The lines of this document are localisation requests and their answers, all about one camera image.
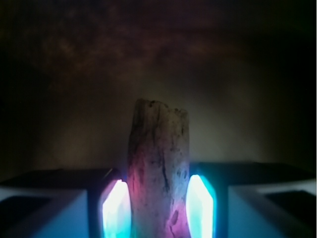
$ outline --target weathered wood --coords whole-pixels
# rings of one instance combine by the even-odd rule
[[[187,112],[139,99],[129,139],[128,166],[131,236],[190,237],[185,210],[189,179]]]

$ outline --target white light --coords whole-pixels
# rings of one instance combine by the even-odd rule
[[[212,238],[215,228],[215,192],[205,177],[192,175],[186,194],[186,214],[191,237]]]
[[[118,180],[103,203],[105,238],[128,238],[131,232],[131,205],[126,182]]]

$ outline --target black surface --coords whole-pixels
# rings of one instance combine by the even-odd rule
[[[305,191],[271,193],[268,199],[316,232],[316,197]]]
[[[196,163],[190,174],[205,176],[217,198],[216,238],[228,236],[228,187],[316,178],[315,174],[279,163]]]
[[[47,204],[45,197],[12,196],[0,202],[0,234]]]

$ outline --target blue light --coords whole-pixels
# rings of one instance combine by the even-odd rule
[[[103,203],[105,238],[128,238],[131,232],[131,204],[126,182],[118,180]]]
[[[214,237],[216,196],[214,188],[204,176],[192,175],[189,179],[186,215],[191,237]]]

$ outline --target driftwood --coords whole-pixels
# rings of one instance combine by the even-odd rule
[[[185,110],[139,99],[129,138],[133,238],[188,238],[185,198],[189,127]]]

